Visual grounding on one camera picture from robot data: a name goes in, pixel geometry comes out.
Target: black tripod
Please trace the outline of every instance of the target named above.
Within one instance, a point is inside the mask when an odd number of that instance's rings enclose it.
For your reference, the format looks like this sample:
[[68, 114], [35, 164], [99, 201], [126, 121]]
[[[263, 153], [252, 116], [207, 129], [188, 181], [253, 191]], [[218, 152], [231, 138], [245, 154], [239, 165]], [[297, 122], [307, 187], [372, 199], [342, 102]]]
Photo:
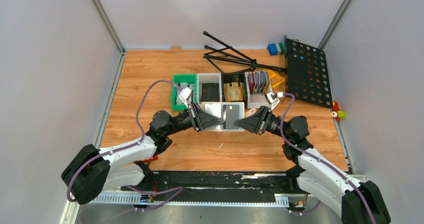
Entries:
[[[242, 73], [242, 72], [246, 72], [246, 71], [254, 71], [257, 67], [260, 67], [260, 68], [264, 68], [264, 69], [274, 70], [274, 71], [277, 71], [278, 73], [284, 72], [284, 73], [287, 74], [287, 69], [286, 68], [280, 68], [280, 67], [275, 67], [275, 66], [258, 64], [257, 61], [256, 61], [256, 59], [251, 59], [249, 56], [241, 53], [240, 51], [238, 51], [238, 50], [234, 49], [233, 47], [227, 45], [226, 43], [222, 42], [221, 40], [215, 38], [214, 36], [210, 35], [208, 32], [203, 31], [203, 34], [206, 35], [206, 36], [208, 36], [209, 38], [215, 40], [216, 42], [218, 42], [218, 43], [220, 43], [220, 44], [222, 44], [222, 45], [225, 46], [225, 48], [217, 50], [215, 48], [212, 48], [212, 47], [209, 47], [209, 46], [205, 45], [205, 49], [212, 50], [212, 52], [209, 52], [209, 53], [206, 53], [206, 54], [203, 55], [203, 58], [207, 59], [221, 73], [224, 73], [224, 71], [222, 71], [212, 60], [221, 60], [221, 61], [226, 61], [226, 62], [231, 62], [231, 63], [236, 63], [236, 64], [250, 66], [247, 69], [236, 71], [234, 73]], [[240, 56], [242, 56], [244, 58], [239, 57], [239, 56], [235, 56], [235, 55], [232, 55], [232, 54], [229, 54], [227, 52], [224, 52], [225, 50], [232, 50], [232, 51], [236, 52], [237, 54], [239, 54]], [[214, 56], [214, 55], [211, 55], [213, 53], [220, 53], [220, 54], [224, 55], [225, 57], [224, 56]]]

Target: white linear rail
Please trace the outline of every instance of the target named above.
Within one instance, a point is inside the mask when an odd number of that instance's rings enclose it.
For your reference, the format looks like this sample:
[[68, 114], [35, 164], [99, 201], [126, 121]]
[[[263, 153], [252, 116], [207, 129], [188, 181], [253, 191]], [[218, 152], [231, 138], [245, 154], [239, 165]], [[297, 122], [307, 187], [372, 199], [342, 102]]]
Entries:
[[[170, 201], [167, 205], [189, 205], [189, 206], [254, 206], [254, 207], [288, 207], [288, 197], [275, 195], [275, 202], [204, 202], [204, 201]], [[144, 202], [145, 195], [140, 193], [100, 193], [90, 203], [105, 204], [148, 204], [158, 205], [162, 201]]]

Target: gray floor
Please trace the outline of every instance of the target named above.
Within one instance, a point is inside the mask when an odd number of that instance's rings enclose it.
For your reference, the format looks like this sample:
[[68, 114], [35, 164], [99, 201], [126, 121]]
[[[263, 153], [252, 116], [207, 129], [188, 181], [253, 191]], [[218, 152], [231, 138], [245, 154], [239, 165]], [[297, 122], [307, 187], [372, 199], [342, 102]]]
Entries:
[[[308, 199], [312, 208], [316, 198]], [[146, 212], [129, 212], [110, 222], [104, 222], [118, 213], [131, 209], [122, 204], [87, 204], [82, 207], [81, 220], [84, 224], [95, 223], [143, 223], [143, 224], [223, 224], [223, 223], [278, 223], [278, 224], [340, 224], [342, 221], [326, 205], [304, 216], [289, 214], [285, 208], [277, 207], [207, 207], [207, 206], [164, 206]]]

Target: wooden tabletop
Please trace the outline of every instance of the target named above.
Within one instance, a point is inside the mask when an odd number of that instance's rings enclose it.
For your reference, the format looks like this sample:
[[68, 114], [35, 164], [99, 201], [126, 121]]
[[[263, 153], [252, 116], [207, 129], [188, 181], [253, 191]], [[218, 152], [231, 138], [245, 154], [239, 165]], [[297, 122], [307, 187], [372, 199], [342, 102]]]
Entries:
[[[283, 56], [269, 56], [267, 50], [244, 50], [258, 63], [285, 67]], [[102, 147], [109, 147], [136, 139], [141, 131], [135, 115], [147, 88], [158, 79], [172, 80], [174, 74], [218, 73], [206, 59], [205, 50], [141, 50], [128, 51], [113, 99]], [[245, 69], [245, 66], [221, 62], [225, 72]], [[172, 116], [171, 85], [159, 83], [152, 88], [139, 115], [144, 129], [158, 110], [166, 110]], [[282, 116], [290, 100], [274, 109]], [[302, 101], [295, 101], [286, 120], [306, 116], [310, 136], [308, 141], [321, 154], [342, 170], [347, 170], [342, 147], [328, 108]], [[262, 136], [250, 132], [196, 133], [186, 130], [169, 136], [172, 145], [150, 165], [153, 170], [251, 170], [284, 171], [294, 164], [282, 152], [281, 137], [265, 133]]]

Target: blue and green sponge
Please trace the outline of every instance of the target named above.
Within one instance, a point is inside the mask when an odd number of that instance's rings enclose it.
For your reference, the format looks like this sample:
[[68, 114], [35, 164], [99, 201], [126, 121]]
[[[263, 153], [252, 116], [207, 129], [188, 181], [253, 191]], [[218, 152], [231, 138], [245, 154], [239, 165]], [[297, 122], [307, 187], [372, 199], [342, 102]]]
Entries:
[[268, 51], [269, 55], [283, 55], [285, 48], [285, 43], [269, 44]]

